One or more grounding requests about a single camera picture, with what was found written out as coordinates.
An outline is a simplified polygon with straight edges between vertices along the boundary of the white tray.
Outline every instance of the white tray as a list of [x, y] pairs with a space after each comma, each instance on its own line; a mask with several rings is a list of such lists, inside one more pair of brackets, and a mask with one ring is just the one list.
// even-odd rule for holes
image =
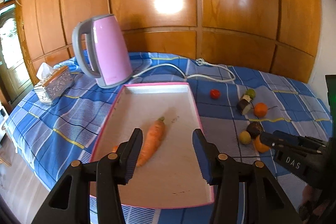
[[[202, 178], [192, 143], [202, 128], [188, 83], [125, 85], [111, 107], [93, 149], [91, 161], [125, 142], [134, 128], [145, 140], [152, 123], [164, 116], [165, 138], [154, 156], [135, 168], [127, 185], [119, 185], [122, 204], [145, 208], [186, 208], [214, 201], [213, 187]], [[95, 196], [95, 183], [90, 193]]]

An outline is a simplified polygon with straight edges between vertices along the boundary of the white power cord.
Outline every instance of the white power cord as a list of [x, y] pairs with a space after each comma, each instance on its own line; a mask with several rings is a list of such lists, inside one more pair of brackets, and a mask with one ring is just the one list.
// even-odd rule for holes
[[228, 68], [225, 68], [225, 67], [223, 67], [221, 65], [210, 64], [210, 63], [204, 61], [203, 58], [196, 59], [195, 61], [196, 61], [196, 64], [199, 65], [199, 66], [209, 65], [209, 66], [213, 66], [213, 67], [222, 68], [222, 69], [228, 71], [229, 74], [231, 74], [233, 76], [233, 78], [225, 79], [225, 80], [219, 80], [219, 79], [212, 78], [212, 77], [210, 77], [208, 75], [198, 75], [198, 74], [195, 74], [195, 75], [185, 75], [181, 69], [179, 69], [178, 67], [176, 67], [175, 65], [172, 65], [172, 64], [159, 64], [159, 65], [155, 65], [153, 67], [149, 67], [149, 68], [147, 68], [147, 69], [145, 69], [145, 70], [137, 73], [136, 75], [133, 75], [132, 77], [136, 78], [136, 77], [142, 75], [143, 73], [145, 73], [145, 72], [147, 72], [149, 70], [153, 70], [153, 69], [158, 68], [158, 67], [170, 66], [170, 67], [173, 67], [173, 68], [177, 69], [182, 74], [182, 76], [183, 76], [184, 79], [190, 79], [190, 78], [194, 78], [194, 77], [203, 77], [203, 78], [207, 78], [207, 79], [210, 79], [212, 81], [219, 82], [219, 83], [226, 83], [226, 82], [234, 81], [236, 79], [236, 76]]

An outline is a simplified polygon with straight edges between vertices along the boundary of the brass screw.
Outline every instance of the brass screw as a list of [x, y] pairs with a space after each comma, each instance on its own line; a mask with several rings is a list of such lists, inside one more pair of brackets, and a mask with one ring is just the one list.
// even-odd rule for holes
[[263, 168], [265, 165], [261, 160], [257, 160], [255, 163], [256, 167]]
[[227, 155], [224, 154], [224, 153], [220, 153], [220, 154], [218, 155], [218, 158], [219, 158], [220, 160], [227, 160]]
[[71, 166], [72, 166], [72, 167], [77, 167], [77, 166], [79, 166], [80, 164], [81, 164], [81, 162], [80, 162], [79, 160], [74, 160], [74, 161], [71, 162]]
[[118, 157], [117, 153], [110, 153], [108, 156], [109, 160], [115, 160]]

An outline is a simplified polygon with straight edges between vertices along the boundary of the white wall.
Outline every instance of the white wall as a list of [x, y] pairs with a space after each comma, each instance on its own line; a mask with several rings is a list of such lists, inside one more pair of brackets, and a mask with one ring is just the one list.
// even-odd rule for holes
[[336, 74], [336, 0], [321, 0], [321, 4], [320, 41], [308, 84], [329, 108], [325, 75]]

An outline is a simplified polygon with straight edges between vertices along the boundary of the bed sheet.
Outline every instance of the bed sheet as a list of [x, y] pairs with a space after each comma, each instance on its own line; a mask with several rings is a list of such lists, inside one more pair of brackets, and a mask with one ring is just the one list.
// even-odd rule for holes
[[[173, 54], [133, 52], [129, 55], [134, 73], [152, 65], [169, 63], [178, 66], [186, 75], [198, 73], [216, 79], [230, 78], [229, 73], [221, 68], [198, 66], [194, 60]], [[75, 58], [55, 67], [64, 65], [69, 66], [75, 83], [57, 104], [42, 104], [35, 92], [31, 91], [13, 110], [5, 124], [17, 153], [22, 155], [49, 190], [73, 160], [89, 162], [100, 127], [121, 88], [98, 87], [95, 79], [82, 73]], [[207, 140], [214, 143], [220, 152], [227, 153], [237, 161], [253, 163], [262, 160], [297, 208], [305, 183], [273, 161], [274, 150], [259, 154], [253, 145], [239, 144], [237, 136], [250, 122], [260, 121], [264, 130], [270, 133], [281, 130], [293, 135], [327, 140], [332, 133], [330, 113], [307, 84], [253, 69], [236, 66], [227, 68], [236, 75], [234, 82], [224, 84], [203, 78], [188, 80]], [[174, 68], [164, 66], [131, 79], [128, 83], [169, 81], [184, 79]], [[258, 102], [267, 104], [269, 110], [266, 117], [258, 119], [253, 111], [247, 115], [237, 111], [236, 104], [248, 88], [256, 90], [257, 97], [253, 105]], [[221, 92], [218, 100], [210, 98], [211, 89]], [[241, 184], [240, 200], [244, 197], [243, 187]], [[212, 205], [173, 210], [123, 206], [126, 223], [141, 224], [206, 224], [211, 210]], [[242, 221], [243, 210], [244, 206], [240, 204], [238, 223]], [[90, 198], [90, 217], [92, 223], [97, 223], [95, 198]]]

